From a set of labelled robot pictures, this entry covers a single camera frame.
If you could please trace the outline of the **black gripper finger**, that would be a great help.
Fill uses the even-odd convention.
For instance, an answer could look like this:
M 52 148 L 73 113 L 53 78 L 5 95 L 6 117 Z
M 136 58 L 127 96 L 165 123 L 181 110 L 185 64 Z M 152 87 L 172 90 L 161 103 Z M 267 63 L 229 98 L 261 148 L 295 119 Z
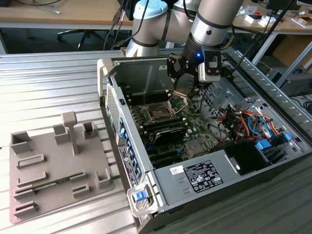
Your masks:
M 176 88 L 179 79 L 187 73 L 190 65 L 184 55 L 170 53 L 167 57 L 167 75 L 172 80 L 173 89 Z
M 208 83 L 202 83 L 199 81 L 199 74 L 198 74 L 198 69 L 196 68 L 193 72 L 193 76 L 194 76 L 194 83 L 192 86 L 192 89 L 190 91 L 189 97 L 193 97 L 195 94 L 198 94 L 200 90 L 205 89 L 209 86 Z

